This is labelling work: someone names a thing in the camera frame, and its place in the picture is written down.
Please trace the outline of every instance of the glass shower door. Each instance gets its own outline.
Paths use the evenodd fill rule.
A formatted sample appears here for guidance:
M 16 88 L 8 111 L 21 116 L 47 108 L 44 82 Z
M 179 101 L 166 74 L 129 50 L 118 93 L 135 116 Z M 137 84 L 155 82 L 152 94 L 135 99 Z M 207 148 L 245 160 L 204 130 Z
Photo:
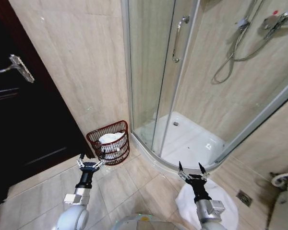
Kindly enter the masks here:
M 152 149 L 175 0 L 129 0 L 133 133 Z

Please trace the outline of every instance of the white tissue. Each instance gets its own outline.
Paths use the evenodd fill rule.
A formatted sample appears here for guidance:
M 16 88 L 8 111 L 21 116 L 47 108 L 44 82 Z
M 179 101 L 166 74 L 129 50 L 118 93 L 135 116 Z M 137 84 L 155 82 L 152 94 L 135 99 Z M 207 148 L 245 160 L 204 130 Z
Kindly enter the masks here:
M 101 144 L 108 144 L 108 143 L 111 143 L 113 141 L 120 139 L 124 134 L 125 132 L 107 133 L 99 138 L 99 142 Z M 114 151 L 118 152 L 120 150 L 118 146 L 120 146 L 121 143 L 122 143 L 122 140 L 120 140 L 119 142 L 116 142 L 115 144 L 107 145 L 106 147 L 102 146 L 101 151 L 102 152 L 114 152 Z M 113 154 L 113 156 L 109 156 L 109 155 L 105 156 L 105 158 L 108 160 L 116 158 L 116 157 L 117 157 L 116 154 Z

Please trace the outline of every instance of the shower drain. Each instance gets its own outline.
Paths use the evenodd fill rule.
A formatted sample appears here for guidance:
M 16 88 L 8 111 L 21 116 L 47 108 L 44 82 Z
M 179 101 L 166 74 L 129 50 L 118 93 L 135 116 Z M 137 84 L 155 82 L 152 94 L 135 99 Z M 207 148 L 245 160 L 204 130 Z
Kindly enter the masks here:
M 252 198 L 249 197 L 245 192 L 239 190 L 238 194 L 236 195 L 242 203 L 244 203 L 247 207 L 251 206 L 251 203 L 253 201 Z

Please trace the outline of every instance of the white toilet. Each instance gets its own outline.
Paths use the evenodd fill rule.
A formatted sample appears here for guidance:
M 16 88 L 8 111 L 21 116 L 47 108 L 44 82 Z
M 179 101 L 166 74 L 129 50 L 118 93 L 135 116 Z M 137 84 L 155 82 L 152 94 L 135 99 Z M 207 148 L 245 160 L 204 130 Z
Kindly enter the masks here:
M 280 193 L 277 198 L 269 230 L 288 230 L 288 190 Z

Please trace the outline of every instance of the shower faucet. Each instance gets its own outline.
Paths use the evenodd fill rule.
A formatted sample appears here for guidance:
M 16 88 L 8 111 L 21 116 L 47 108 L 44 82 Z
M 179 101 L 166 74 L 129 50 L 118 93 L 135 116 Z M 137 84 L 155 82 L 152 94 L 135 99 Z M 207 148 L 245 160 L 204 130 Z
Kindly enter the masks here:
M 266 18 L 262 24 L 262 27 L 269 32 L 264 36 L 264 40 L 271 38 L 271 36 L 279 30 L 282 26 L 288 25 L 288 13 L 285 12 L 280 16 L 272 15 Z

